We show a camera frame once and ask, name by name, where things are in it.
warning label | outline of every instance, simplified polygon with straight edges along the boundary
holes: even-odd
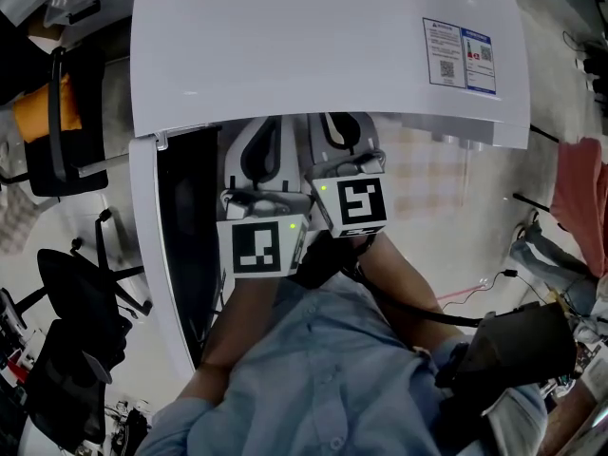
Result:
[[[496,94],[492,41],[486,35],[423,18],[432,85]]]
[[[492,41],[486,35],[462,29],[468,89],[496,94]]]
[[[459,27],[423,19],[427,37],[428,77],[434,85],[466,88],[465,60]]]

jeans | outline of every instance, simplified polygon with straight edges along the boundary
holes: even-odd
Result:
[[[532,243],[544,257],[556,265],[538,260],[530,247]],[[566,301],[580,315],[589,315],[596,303],[598,280],[580,260],[564,252],[558,245],[542,235],[541,226],[534,223],[525,231],[525,236],[511,245],[511,258],[521,263],[532,275],[549,287],[563,293]]]

red cloth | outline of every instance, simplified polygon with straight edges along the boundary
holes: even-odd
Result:
[[[601,162],[599,142],[561,142],[551,214],[572,234],[596,277],[608,272],[607,195],[608,166]]]

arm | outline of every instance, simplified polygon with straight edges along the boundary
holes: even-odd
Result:
[[[266,332],[275,302],[277,279],[237,279],[235,289],[209,333],[200,365],[178,398],[219,404],[230,371]]]
[[[353,239],[353,242],[362,241],[363,237]],[[359,262],[367,280],[387,295],[410,306],[443,312],[428,282],[403,258],[384,233],[377,235],[369,250],[359,257]],[[376,298],[376,303],[395,334],[407,346],[433,351],[449,338],[462,334],[454,326],[406,313],[380,299]]]

chair armrest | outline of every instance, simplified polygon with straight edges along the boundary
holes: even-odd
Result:
[[[53,172],[59,181],[67,181],[64,154],[61,150],[61,62],[66,50],[57,47],[51,54],[51,74],[48,84],[48,134]]]
[[[112,383],[112,375],[110,375],[109,370],[107,370],[95,356],[92,356],[85,351],[83,351],[83,355],[97,379],[100,382],[104,382],[106,385],[110,385]]]

